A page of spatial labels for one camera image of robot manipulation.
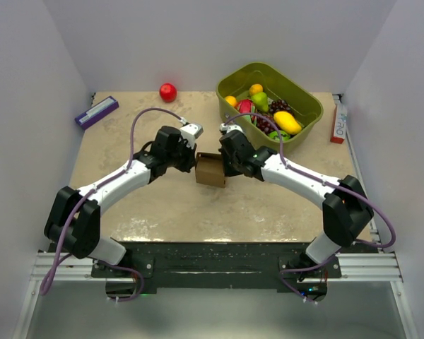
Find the brown cardboard paper box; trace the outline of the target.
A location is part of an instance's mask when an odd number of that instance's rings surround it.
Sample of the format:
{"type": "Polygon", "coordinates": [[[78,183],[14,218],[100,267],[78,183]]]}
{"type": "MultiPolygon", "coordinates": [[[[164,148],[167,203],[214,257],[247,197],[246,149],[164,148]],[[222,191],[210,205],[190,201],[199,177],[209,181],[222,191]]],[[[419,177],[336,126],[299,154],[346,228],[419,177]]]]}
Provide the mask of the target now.
{"type": "Polygon", "coordinates": [[[225,188],[227,178],[223,170],[223,159],[219,153],[196,154],[196,183],[218,188],[225,188]]]}

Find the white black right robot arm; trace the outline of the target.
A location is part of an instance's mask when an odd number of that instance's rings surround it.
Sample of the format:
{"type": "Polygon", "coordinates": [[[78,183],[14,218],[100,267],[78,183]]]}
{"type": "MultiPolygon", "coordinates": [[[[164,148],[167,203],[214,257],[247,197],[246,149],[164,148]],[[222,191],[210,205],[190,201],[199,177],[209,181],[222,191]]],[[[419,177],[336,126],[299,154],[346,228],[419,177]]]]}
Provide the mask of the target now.
{"type": "Polygon", "coordinates": [[[374,216],[373,208],[361,200],[365,192],[355,177],[343,179],[314,172],[287,160],[275,150],[255,149],[236,126],[220,127],[220,153],[227,177],[244,175],[281,186],[307,199],[322,211],[323,230],[287,268],[315,278],[326,261],[349,247],[374,216]]]}

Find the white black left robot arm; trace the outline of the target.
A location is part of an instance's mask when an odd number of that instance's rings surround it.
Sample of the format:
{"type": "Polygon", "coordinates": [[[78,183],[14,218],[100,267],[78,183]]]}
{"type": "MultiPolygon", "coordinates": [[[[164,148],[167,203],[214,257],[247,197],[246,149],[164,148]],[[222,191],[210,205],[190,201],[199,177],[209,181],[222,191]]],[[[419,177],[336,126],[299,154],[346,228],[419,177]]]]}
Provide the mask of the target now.
{"type": "Polygon", "coordinates": [[[163,176],[170,167],[190,172],[195,166],[196,140],[202,133],[198,124],[180,129],[162,126],[154,141],[132,153],[130,161],[106,177],[79,189],[60,189],[45,225],[45,236],[76,258],[103,261],[115,276],[128,275],[132,260],[126,256],[124,245],[101,235],[102,215],[132,191],[163,176]]]}

